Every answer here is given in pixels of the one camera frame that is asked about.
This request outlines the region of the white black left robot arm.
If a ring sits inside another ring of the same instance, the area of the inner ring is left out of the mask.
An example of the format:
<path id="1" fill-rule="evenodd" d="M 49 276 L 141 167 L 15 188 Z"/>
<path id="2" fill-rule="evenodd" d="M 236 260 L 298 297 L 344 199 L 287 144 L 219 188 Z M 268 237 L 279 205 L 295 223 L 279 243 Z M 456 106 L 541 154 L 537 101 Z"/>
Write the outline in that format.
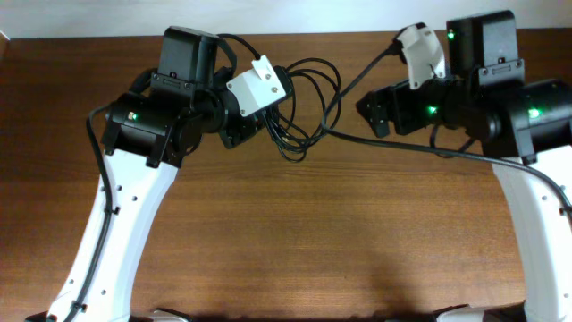
<path id="1" fill-rule="evenodd" d="M 97 195 L 70 273 L 37 321 L 130 321 L 139 262 L 183 160 L 208 133 L 229 148 L 254 122 L 251 91 L 237 73 L 231 35 L 171 26 L 159 65 L 103 106 L 105 130 L 91 136 Z"/>

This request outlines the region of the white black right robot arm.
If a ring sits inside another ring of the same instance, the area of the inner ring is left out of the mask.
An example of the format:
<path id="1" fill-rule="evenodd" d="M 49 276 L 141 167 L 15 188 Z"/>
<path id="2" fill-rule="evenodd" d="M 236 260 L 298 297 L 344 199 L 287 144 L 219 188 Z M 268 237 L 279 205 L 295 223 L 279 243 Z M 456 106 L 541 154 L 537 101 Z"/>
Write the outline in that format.
<path id="1" fill-rule="evenodd" d="M 514 14 L 475 14 L 446 24 L 442 47 L 423 23 L 394 37 L 408 78 L 368 92 L 357 111 L 374 135 L 424 127 L 463 129 L 492 164 L 514 226 L 526 297 L 467 304 L 428 321 L 568 321 L 571 318 L 571 88 L 526 83 Z"/>

